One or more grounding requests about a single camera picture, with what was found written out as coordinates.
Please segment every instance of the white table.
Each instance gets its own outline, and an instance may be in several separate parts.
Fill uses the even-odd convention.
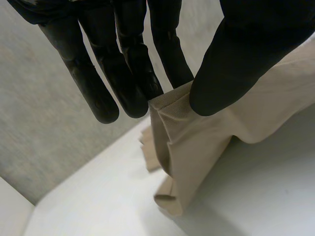
[[[153,194],[140,149],[146,119],[49,193],[25,236],[314,236],[315,106],[262,143],[236,139],[185,215],[171,219]]]

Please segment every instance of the gray wall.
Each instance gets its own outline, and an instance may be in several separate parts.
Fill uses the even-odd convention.
[[[217,0],[183,1],[178,35],[194,74],[221,19]],[[121,112],[115,124],[98,123],[57,51],[5,0],[0,1],[0,29],[0,176],[35,204],[138,120]],[[144,37],[168,91],[148,15]]]

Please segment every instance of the beige fabric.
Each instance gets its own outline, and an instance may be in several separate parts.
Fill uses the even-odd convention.
[[[143,144],[141,148],[145,158],[147,170],[149,172],[152,172],[160,168],[161,165],[159,164],[158,157],[156,154],[152,129],[150,126],[142,131],[142,137],[140,138],[140,142]]]
[[[315,102],[315,41],[287,55],[242,99],[211,117],[192,111],[190,86],[149,102],[153,140],[150,129],[142,138],[147,163],[158,159],[168,174],[155,201],[172,215],[183,213],[233,135],[260,142]]]

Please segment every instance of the fingertip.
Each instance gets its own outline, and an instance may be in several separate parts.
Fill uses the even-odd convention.
[[[213,109],[207,101],[208,99],[202,93],[195,92],[194,89],[191,90],[189,94],[190,107],[202,117],[212,116],[218,112]]]

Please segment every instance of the folded fabric edge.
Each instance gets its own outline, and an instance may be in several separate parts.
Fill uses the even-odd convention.
[[[154,196],[155,203],[172,216],[181,216],[183,207],[176,193],[176,184],[172,177],[167,176]]]

